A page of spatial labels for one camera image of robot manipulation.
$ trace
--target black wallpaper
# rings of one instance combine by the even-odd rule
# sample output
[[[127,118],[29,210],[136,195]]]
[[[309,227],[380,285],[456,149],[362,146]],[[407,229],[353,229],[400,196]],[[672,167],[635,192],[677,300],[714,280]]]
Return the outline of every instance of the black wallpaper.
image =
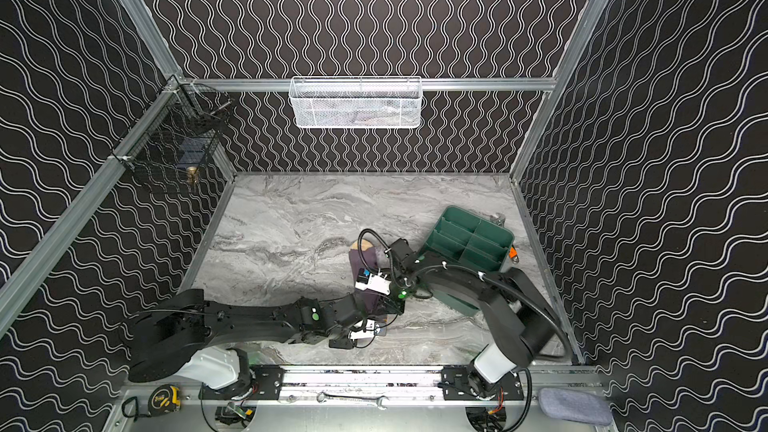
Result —
[[[0,285],[165,83],[117,0],[0,0]],[[0,430],[99,431],[127,314],[175,293],[223,189],[124,176],[0,339]]]
[[[185,75],[552,76],[586,0],[144,0]]]
[[[301,129],[288,95],[237,98],[222,144],[248,172],[508,172],[541,92],[426,92],[417,129]]]
[[[768,0],[610,0],[521,187],[623,430],[768,427]]]
[[[116,0],[0,0],[0,285],[165,84]]]
[[[101,430],[128,377],[122,321],[176,293],[224,190],[208,170],[198,196],[120,180],[0,341],[0,430]]]

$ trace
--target orange wire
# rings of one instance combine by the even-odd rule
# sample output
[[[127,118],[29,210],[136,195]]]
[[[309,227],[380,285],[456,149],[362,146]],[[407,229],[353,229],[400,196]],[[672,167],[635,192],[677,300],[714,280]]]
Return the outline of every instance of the orange wire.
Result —
[[[498,405],[494,410],[488,412],[490,415],[494,415],[504,408],[504,388],[498,388]]]

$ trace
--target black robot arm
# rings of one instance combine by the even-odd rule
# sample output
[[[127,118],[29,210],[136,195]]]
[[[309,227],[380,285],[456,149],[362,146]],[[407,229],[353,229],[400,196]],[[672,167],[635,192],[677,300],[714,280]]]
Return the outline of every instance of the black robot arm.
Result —
[[[240,307],[204,300],[202,289],[189,289],[128,321],[134,336],[128,379],[166,378],[198,350],[220,344],[316,344],[349,333],[365,318],[366,307],[359,294],[327,303],[300,298],[278,307]]]
[[[201,289],[190,289],[156,309],[139,312],[127,321],[134,336],[128,379],[147,382],[166,378],[182,369],[199,351],[221,344],[316,344],[329,338],[331,347],[339,347],[337,339],[350,342],[350,332],[369,313],[401,314],[401,297],[413,295],[419,289],[444,292],[482,310],[494,343],[468,366],[471,386],[476,391],[492,390],[510,370],[526,368],[555,332],[564,343],[564,356],[570,357],[568,340],[556,315],[519,269],[474,271],[448,263],[433,252],[414,252],[404,239],[387,246],[387,253],[392,261],[389,280],[398,289],[383,296],[383,311],[372,311],[366,306],[366,294],[370,291],[357,291],[332,302],[300,298],[278,307],[241,307],[206,301]],[[510,306],[513,302],[520,302],[516,312]],[[247,390],[244,354],[240,360],[245,375],[238,378],[236,388]]]

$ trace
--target marble floor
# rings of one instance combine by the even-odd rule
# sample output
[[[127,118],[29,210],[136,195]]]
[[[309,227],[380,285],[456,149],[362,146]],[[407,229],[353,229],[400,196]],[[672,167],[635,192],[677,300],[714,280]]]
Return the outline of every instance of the marble floor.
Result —
[[[338,298],[353,290],[348,251],[362,228],[416,248],[450,205],[504,214],[517,266],[547,297],[505,176],[240,176],[194,286],[237,305]],[[364,349],[330,349],[326,341],[237,347],[254,363],[465,364],[489,341],[482,313],[467,318],[432,299],[408,301],[387,335]],[[545,351],[560,349],[552,341]]]

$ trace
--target black wire basket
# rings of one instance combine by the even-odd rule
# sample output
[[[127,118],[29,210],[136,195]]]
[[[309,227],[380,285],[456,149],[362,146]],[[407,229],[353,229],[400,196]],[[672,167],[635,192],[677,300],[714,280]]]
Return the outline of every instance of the black wire basket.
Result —
[[[188,194],[215,176],[213,154],[232,113],[232,99],[208,86],[185,84],[168,101],[131,153],[118,160],[152,193]]]

